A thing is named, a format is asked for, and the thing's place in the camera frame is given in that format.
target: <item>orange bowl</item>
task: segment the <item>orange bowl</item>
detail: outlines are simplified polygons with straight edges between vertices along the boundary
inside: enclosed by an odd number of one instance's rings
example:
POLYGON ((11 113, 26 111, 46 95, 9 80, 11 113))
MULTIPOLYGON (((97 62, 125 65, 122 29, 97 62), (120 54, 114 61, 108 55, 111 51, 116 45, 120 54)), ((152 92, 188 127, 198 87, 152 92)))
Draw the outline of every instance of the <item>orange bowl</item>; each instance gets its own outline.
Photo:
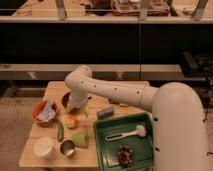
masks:
MULTIPOLYGON (((39 115, 42 110, 44 109, 44 106, 45 104, 47 103, 47 100, 42 100, 42 101, 39 101, 32 109, 32 119, 34 120, 34 122, 36 122, 37 124, 46 124, 46 123, 49 123, 49 122, 43 122, 39 119, 37 119, 37 115, 39 115)), ((53 101, 53 106, 52 106, 52 109, 56 112, 56 115, 58 113, 58 107, 56 105, 56 103, 53 101)))

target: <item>green plastic tray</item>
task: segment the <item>green plastic tray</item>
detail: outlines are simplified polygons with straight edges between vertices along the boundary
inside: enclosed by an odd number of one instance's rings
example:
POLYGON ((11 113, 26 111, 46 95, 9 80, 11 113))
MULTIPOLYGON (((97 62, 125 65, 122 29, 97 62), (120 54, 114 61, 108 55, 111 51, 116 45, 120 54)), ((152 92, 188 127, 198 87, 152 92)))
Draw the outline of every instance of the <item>green plastic tray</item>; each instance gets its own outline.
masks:
POLYGON ((102 171, 130 171, 148 168, 154 164, 152 124, 147 113, 132 114, 115 119, 107 119, 94 123, 96 147, 99 167, 102 171), (143 124, 147 130, 146 137, 130 136, 119 140, 106 141, 108 135, 135 130, 136 125, 143 124), (120 145, 133 148, 133 166, 123 168, 117 160, 120 145))

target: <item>paper cup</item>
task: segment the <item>paper cup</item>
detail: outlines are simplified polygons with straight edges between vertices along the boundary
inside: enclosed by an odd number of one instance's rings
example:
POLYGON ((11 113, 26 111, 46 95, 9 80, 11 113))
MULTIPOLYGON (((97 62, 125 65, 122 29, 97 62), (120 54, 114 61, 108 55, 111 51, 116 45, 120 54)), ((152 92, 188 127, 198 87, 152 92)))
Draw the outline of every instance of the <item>paper cup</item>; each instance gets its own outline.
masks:
POLYGON ((34 145, 34 153, 40 158, 52 159, 55 154, 53 140, 50 137, 38 139, 34 145))

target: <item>metal cup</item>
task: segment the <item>metal cup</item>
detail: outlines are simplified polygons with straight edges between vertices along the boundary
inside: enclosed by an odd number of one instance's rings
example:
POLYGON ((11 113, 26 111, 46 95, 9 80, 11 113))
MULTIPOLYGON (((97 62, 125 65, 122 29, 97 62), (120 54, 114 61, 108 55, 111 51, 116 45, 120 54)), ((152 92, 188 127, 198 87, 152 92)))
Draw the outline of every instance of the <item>metal cup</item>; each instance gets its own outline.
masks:
POLYGON ((65 140, 61 143, 60 152, 66 157, 72 157, 75 152, 75 144, 72 140, 65 140))

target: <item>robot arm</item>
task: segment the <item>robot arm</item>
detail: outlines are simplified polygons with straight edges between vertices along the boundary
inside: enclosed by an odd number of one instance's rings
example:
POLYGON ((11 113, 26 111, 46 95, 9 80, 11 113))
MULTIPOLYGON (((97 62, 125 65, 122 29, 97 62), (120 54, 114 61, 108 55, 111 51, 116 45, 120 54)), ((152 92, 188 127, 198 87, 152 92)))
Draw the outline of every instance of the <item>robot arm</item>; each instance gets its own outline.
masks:
POLYGON ((93 93, 151 112, 157 88, 145 84, 135 85, 96 80, 91 76, 90 68, 81 65, 66 77, 65 83, 72 89, 70 100, 73 107, 83 107, 87 101, 87 93, 93 93))
POLYGON ((158 89, 91 77, 92 72, 85 65, 66 77, 73 107, 83 107, 87 93, 94 93, 150 111, 154 117, 154 170, 209 171, 204 111, 192 88, 168 83, 158 89))

